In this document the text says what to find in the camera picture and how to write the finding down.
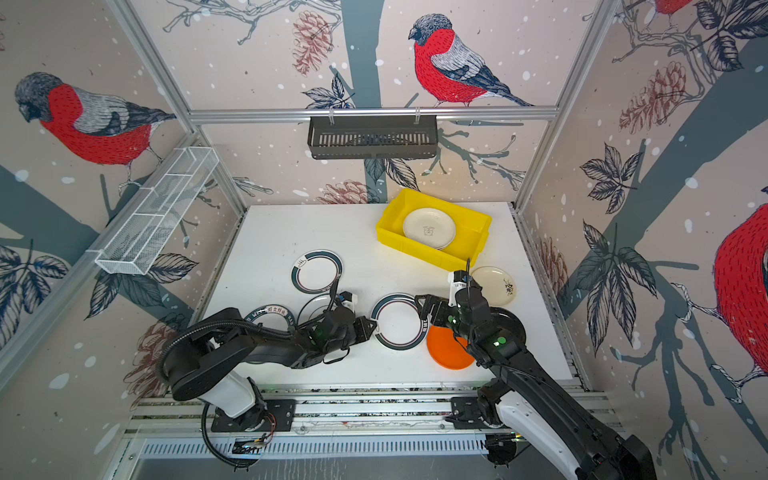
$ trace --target mounting plate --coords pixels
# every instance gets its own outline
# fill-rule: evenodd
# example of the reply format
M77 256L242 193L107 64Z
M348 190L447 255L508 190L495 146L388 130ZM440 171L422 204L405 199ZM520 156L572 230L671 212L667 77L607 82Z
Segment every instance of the mounting plate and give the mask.
M266 410L275 416L277 425L275 425L275 432L290 432L290 427L293 424L293 415L296 412L296 400L267 400ZM269 420L264 420L254 430L249 432L268 432L272 428ZM226 413L221 409L216 409L214 415L214 423L211 424L210 430L215 433L234 433L242 432L242 428L233 421Z

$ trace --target wallpaper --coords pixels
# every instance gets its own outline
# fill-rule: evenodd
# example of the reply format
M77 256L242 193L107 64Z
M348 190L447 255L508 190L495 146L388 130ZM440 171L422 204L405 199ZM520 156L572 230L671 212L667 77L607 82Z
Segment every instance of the wallpaper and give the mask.
M224 110L554 105L596 2L132 3L190 108ZM246 201L301 204L386 202L404 187L446 200L513 201L545 127L446 121L431 161L322 166L301 147L307 124L204 131L244 179Z
M768 474L766 12L625 0L524 212L660 478Z
M1 355L183 131L103 2L3 3L0 60ZM236 218L209 180L146 276L90 280L0 398L0 477L103 473Z
M553 105L596 5L594 0L132 3L189 105L214 110L304 108L311 102L303 92L330 88L336 74L353 87L347 94L358 108L431 107L439 99L434 94L449 94L450 87L429 74L418 78L417 71L428 67L423 62L429 62L418 53L445 53L453 35L462 48L457 45L437 62L443 77L497 95L479 98L477 91L474 96L466 91L467 98L451 97L452 103L509 105L519 104L517 98ZM445 31L428 42L439 28ZM466 62L470 71L457 74ZM477 81L469 80L473 76Z

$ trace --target bird illustration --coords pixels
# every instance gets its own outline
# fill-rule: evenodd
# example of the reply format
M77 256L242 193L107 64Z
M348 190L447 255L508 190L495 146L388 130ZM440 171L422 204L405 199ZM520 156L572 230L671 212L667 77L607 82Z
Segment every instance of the bird illustration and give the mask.
M768 194L768 187L762 192ZM710 368L722 373L733 384L733 403L742 403L741 389L750 380L768 376L768 204L760 206L751 217L729 233L720 244L713 269L717 308L698 306L683 291L690 320L691 310L700 310L721 320L755 362L752 371L735 380L719 365Z
M499 81L480 55L470 50L453 31L448 17L439 13L416 20L408 36L414 40L416 77L424 89L443 102L461 102L469 106L476 98L507 98L530 107L515 97Z
M651 8L654 10L653 16L651 17L650 21L648 22L648 25L645 27L645 30L650 29L650 24L654 21L654 18L656 18L657 13L661 13L664 15L667 15L669 18L670 26L667 28L666 31L675 30L677 29L677 25L672 23L672 15L683 8L685 5L688 5L693 0L639 0L638 2L635 2L629 6L627 6L627 10L631 10L635 6L639 5L643 2L648 2L651 5Z
M147 149L154 154L149 140L155 128L176 118L114 95L93 94L41 71L24 77L15 96L24 119L39 119L73 154L94 164L125 165L128 179L118 192L138 185L131 179L131 162Z

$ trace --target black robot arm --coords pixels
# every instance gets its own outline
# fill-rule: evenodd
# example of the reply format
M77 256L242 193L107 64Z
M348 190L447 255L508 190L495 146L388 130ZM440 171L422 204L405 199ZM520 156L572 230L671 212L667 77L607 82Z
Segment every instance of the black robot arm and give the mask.
M478 391L478 406L486 423L527 429L519 433L534 444L538 439L536 448L566 478L656 478L650 452L636 436L621 438L542 369L525 348L525 329L517 317L489 307L482 289L465 271L454 272L453 280L458 283L458 287L452 288L453 299L417 296L417 305L423 319L434 326L448 327L455 336L467 339L467 353L496 376ZM517 401L520 397L524 401L522 407ZM543 422L532 421L534 418ZM568 452L563 452L559 445L564 445Z

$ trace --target hanging shelf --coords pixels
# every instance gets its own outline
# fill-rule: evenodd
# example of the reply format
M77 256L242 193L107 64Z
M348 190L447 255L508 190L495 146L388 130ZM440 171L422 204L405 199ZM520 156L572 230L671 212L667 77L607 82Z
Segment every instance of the hanging shelf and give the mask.
M219 163L210 147L174 151L173 164L99 253L96 264L107 273L146 275L176 226Z

